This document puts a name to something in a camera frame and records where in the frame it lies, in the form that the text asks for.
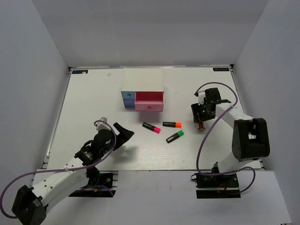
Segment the pink drawer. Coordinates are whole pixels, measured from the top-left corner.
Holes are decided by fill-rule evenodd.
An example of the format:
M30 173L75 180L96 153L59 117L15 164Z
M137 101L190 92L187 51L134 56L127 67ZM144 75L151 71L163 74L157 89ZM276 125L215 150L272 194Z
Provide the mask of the pink drawer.
M135 110L141 112L162 112L164 92L138 91L135 94Z

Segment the pink lid clear stationery case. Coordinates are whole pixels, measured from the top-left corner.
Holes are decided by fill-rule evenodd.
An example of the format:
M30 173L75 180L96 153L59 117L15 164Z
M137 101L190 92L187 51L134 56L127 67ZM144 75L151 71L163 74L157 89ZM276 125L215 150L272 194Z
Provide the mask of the pink lid clear stationery case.
M199 121L197 128L199 131L205 131L205 129L206 129L204 126L204 123L202 121Z

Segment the light blue small drawer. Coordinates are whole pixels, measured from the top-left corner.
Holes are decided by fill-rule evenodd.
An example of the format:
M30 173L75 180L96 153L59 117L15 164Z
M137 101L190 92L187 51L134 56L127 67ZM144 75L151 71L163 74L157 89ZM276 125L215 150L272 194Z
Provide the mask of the light blue small drawer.
M135 99L135 91L121 91L121 95L125 100Z

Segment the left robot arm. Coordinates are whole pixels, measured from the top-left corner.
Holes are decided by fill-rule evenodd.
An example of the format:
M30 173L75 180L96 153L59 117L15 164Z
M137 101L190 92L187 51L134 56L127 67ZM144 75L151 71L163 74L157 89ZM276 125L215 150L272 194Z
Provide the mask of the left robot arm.
M106 118L94 122L97 134L59 171L40 183L21 187L15 197L12 212L23 225L39 225L47 213L64 198L77 190L90 189L99 182L96 165L125 144L134 132L119 123L110 126Z

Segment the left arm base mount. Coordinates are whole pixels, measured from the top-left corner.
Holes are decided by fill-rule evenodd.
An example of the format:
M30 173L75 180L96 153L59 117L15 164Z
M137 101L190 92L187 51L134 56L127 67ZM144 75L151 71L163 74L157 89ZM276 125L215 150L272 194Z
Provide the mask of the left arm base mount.
M100 172L89 179L88 184L79 188L69 197L112 198L117 190L118 171Z

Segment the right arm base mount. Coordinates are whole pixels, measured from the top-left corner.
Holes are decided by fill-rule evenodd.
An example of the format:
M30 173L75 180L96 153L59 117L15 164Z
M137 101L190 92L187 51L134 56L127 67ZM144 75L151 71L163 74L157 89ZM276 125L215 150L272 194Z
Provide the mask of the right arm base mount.
M195 182L197 199L241 198L236 174L211 177L195 173L191 180Z

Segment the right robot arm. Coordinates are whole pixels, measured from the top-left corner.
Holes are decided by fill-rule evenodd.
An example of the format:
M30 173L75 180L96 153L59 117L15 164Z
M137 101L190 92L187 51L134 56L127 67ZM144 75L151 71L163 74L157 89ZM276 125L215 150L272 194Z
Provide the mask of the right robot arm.
M246 164L270 155L267 122L263 118L253 118L236 108L228 99L222 99L218 88L197 91L198 102L191 105L194 123L202 124L214 120L203 140L215 125L223 120L232 130L232 150L222 160L216 162L208 173L217 187L229 181L229 174L245 169Z

